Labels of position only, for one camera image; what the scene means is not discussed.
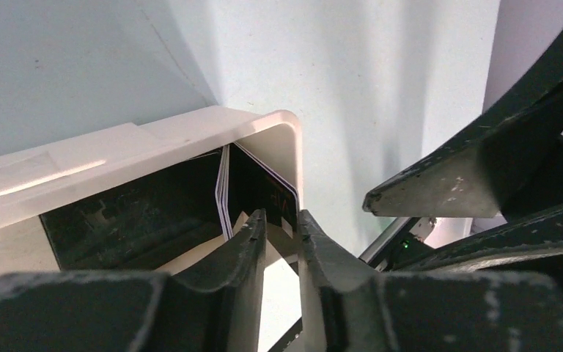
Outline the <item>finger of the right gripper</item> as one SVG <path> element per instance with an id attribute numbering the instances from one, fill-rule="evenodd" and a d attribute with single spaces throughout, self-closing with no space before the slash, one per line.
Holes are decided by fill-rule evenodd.
<path id="1" fill-rule="evenodd" d="M 488 110 L 368 191 L 375 216 L 491 217 L 531 179 L 563 131 L 563 30 Z"/>
<path id="2" fill-rule="evenodd" d="M 563 203 L 396 264 L 411 271 L 536 271 L 563 289 Z"/>

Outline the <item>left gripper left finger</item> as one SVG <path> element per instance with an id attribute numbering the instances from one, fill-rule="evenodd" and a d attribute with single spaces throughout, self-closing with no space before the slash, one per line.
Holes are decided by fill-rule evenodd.
<path id="1" fill-rule="evenodd" d="M 255 351 L 267 216 L 191 267 L 0 276 L 0 351 Z"/>

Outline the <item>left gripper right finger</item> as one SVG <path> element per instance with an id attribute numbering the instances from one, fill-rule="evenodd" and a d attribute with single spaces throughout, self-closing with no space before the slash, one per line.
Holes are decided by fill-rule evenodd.
<path id="1" fill-rule="evenodd" d="M 298 215 L 307 351 L 563 351 L 563 292 L 532 272 L 382 273 Z"/>

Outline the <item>white plastic tray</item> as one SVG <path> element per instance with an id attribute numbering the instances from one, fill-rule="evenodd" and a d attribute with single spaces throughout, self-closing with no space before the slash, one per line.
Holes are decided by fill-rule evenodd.
<path id="1" fill-rule="evenodd" d="M 209 106 L 1 155 L 0 275 L 57 269 L 42 213 L 232 142 L 303 191 L 302 127 L 288 110 Z"/>

